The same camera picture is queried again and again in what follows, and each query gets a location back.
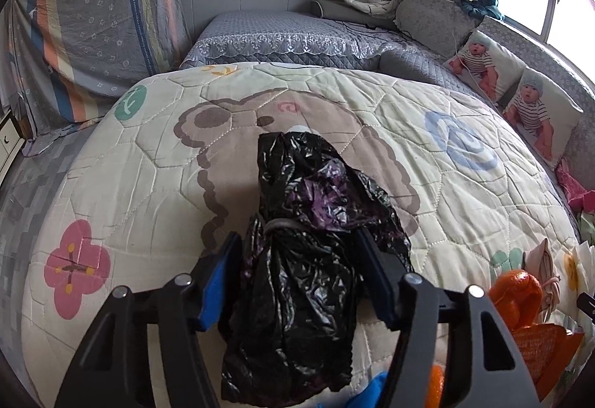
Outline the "orange snack wrapper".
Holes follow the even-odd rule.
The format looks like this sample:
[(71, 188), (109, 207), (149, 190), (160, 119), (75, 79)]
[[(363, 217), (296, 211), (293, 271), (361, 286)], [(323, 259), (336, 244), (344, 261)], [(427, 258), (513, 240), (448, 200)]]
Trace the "orange snack wrapper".
[(557, 324), (540, 323), (521, 327), (512, 336), (534, 381), (537, 397), (543, 401), (571, 363), (584, 334)]

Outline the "black plastic bag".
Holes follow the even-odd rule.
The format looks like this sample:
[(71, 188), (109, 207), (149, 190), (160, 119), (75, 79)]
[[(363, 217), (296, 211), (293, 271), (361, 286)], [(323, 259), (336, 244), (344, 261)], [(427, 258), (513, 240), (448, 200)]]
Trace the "black plastic bag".
[(356, 232), (408, 262), (411, 243), (369, 175), (310, 132), (260, 135), (259, 209), (227, 273), (219, 321), (224, 400), (286, 407), (352, 378), (363, 296)]

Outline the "orange peel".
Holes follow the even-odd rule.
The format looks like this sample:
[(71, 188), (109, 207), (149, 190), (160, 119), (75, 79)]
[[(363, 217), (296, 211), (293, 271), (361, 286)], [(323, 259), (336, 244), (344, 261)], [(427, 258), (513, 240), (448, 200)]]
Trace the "orange peel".
[(514, 333), (530, 327), (536, 320), (543, 289), (534, 275), (516, 269), (502, 273), (489, 289), (488, 296), (506, 327)]
[(427, 393), (425, 394), (425, 408), (439, 408), (444, 389), (445, 373), (442, 366), (432, 365)]

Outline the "pink cloth bundle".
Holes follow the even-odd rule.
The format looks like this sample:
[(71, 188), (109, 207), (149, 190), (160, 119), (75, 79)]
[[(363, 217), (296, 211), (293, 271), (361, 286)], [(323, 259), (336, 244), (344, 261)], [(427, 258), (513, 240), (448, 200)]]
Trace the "pink cloth bundle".
[(543, 292), (540, 313), (550, 315), (560, 302), (561, 277), (558, 275), (547, 238), (523, 254), (522, 268), (540, 283)]

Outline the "pink clothes pile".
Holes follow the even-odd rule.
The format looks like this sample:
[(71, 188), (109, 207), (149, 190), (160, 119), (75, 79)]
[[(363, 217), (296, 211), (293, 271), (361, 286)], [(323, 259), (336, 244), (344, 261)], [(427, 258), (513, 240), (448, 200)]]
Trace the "pink clothes pile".
[(571, 175), (568, 161), (565, 158), (560, 160), (555, 169), (555, 175), (572, 212), (574, 214), (593, 214), (595, 192), (587, 190)]

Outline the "cartoon patterned quilt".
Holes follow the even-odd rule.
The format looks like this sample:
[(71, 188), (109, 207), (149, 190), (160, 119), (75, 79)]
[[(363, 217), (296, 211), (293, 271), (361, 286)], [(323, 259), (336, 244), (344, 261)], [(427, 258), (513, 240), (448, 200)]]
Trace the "cartoon patterned quilt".
[(320, 136), (389, 196), (415, 271), (489, 288), (547, 242), (560, 279), (551, 323), (574, 327), (576, 229), (551, 180), (480, 99), (360, 71), (205, 66), (137, 83), (99, 123), (58, 189), (25, 282), (22, 347), (54, 405), (111, 291), (163, 286), (250, 221), (331, 228), (330, 175), (286, 144)]

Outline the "white cabinet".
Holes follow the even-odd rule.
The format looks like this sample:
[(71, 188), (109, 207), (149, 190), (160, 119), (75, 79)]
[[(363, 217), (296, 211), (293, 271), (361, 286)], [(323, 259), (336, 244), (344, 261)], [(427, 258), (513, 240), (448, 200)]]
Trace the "white cabinet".
[(7, 111), (1, 118), (0, 129), (0, 184), (20, 153), (25, 139), (22, 137), (14, 115)]

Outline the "right baby print pillow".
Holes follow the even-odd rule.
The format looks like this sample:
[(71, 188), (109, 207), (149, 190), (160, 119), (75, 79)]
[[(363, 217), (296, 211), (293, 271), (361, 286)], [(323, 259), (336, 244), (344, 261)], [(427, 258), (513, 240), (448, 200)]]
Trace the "right baby print pillow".
[(503, 116), (534, 152), (555, 169), (583, 114), (580, 106), (554, 81), (526, 68)]

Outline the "baby print pillow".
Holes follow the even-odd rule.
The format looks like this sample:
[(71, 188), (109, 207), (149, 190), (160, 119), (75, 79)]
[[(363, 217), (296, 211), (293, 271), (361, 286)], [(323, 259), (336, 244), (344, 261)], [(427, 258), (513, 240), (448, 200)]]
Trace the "baby print pillow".
[(520, 58), (480, 30), (471, 33), (464, 46), (444, 66), (494, 103), (520, 81), (525, 69)]
[(534, 152), (555, 169), (583, 114), (580, 106), (554, 81), (526, 68), (503, 116)]

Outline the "left baby print pillow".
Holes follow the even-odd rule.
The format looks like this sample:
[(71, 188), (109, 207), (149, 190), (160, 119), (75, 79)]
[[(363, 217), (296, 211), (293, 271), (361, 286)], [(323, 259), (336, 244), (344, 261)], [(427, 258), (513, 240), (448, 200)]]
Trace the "left baby print pillow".
[(520, 81), (525, 69), (520, 58), (480, 30), (471, 33), (464, 46), (444, 66), (494, 103)]

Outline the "grey quilted sofa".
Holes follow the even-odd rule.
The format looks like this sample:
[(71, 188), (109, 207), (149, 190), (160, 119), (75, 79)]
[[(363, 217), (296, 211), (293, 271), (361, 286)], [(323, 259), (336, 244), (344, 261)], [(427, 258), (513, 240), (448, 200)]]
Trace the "grey quilted sofa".
[(460, 92), (470, 87), (444, 63), (475, 30), (544, 74), (583, 110), (563, 157), (586, 188), (594, 185), (594, 90), (568, 63), (499, 20), (473, 20), (450, 0), (404, 0), (397, 30), (320, 19), (306, 13), (236, 10), (220, 13), (199, 34), (183, 68), (237, 62), (282, 62), (377, 71)]

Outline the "striped sheet covered furniture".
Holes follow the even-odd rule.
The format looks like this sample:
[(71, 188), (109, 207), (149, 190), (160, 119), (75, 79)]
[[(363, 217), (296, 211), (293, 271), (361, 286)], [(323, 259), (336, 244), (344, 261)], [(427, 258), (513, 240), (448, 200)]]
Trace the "striped sheet covered furniture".
[(36, 135), (94, 120), (189, 47), (180, 0), (7, 0), (1, 105)]

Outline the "grey folded cushion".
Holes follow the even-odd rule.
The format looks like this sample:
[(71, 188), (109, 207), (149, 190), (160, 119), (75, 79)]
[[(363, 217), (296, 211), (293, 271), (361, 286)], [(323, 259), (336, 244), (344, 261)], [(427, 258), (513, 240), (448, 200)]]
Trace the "grey folded cushion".
[(368, 27), (368, 29), (397, 30), (397, 26), (392, 20), (370, 16), (370, 14), (359, 12), (358, 9), (353, 9), (348, 4), (336, 0), (312, 0), (310, 14), (325, 20), (357, 23), (357, 25)]

